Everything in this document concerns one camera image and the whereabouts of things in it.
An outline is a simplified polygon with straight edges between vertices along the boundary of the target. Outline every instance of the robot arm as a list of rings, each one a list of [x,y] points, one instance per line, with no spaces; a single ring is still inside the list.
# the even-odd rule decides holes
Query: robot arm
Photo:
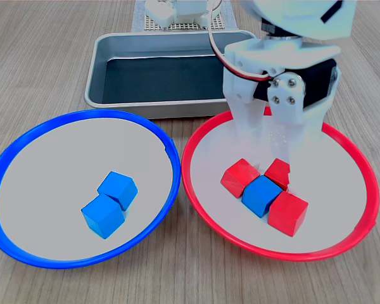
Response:
[[[163,29],[182,23],[195,23],[207,28],[210,21],[207,12],[209,0],[146,0],[146,15]],[[220,13],[221,0],[213,0],[217,9],[213,18]]]
[[[340,48],[303,42],[347,37],[352,30],[356,0],[250,0],[244,9],[262,21],[263,39],[228,45],[220,54],[209,29],[215,54],[224,69],[224,96],[244,151],[271,153],[293,167],[303,151],[313,150],[335,97],[341,72],[334,60]],[[265,129],[269,102],[274,123]]]

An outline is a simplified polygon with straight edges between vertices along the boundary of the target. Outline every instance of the wooden table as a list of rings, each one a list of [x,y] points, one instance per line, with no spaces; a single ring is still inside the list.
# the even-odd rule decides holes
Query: wooden table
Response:
[[[239,28],[259,34],[233,4]],[[0,1],[0,154],[83,99],[94,40],[129,32],[133,1]],[[335,42],[343,73],[326,121],[368,157],[380,186],[380,2],[359,1],[351,38]],[[180,155],[205,119],[158,121]],[[44,270],[0,250],[0,303],[380,304],[380,213],[354,250],[286,263],[240,250],[213,232],[181,187],[165,221],[132,250],[75,270]]]

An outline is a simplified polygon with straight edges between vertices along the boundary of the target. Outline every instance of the perforated plate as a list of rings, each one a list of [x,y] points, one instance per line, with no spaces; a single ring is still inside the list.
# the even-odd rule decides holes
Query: perforated plate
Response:
[[[224,18],[220,13],[212,23],[213,30],[223,30],[225,29]],[[150,17],[145,15],[145,30],[163,30],[159,25],[157,25]],[[167,30],[206,30],[206,27],[200,27],[196,23],[181,23],[172,24],[167,28]]]

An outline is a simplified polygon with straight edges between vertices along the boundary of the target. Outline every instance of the metal tray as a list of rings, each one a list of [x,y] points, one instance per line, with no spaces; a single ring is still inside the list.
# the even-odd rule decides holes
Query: metal tray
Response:
[[[244,30],[214,32],[221,52],[254,37]],[[207,31],[107,34],[95,42],[84,99],[93,108],[148,119],[214,116],[229,109],[223,68]]]

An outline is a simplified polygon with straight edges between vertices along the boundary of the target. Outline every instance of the cable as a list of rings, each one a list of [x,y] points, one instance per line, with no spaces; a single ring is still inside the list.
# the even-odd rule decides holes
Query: cable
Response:
[[[254,74],[254,73],[247,73],[242,70],[240,70],[238,67],[233,65],[229,60],[227,60],[224,55],[220,52],[218,49],[217,45],[214,42],[213,34],[212,34],[212,26],[211,24],[213,23],[213,12],[221,5],[222,0],[216,5],[213,9],[208,10],[209,14],[209,24],[208,24],[208,36],[210,38],[210,44],[213,49],[213,52],[215,53],[216,57],[222,62],[222,64],[234,75],[247,79],[247,80],[252,80],[252,81],[266,81],[272,79],[268,74],[265,75],[260,75],[260,74]]]

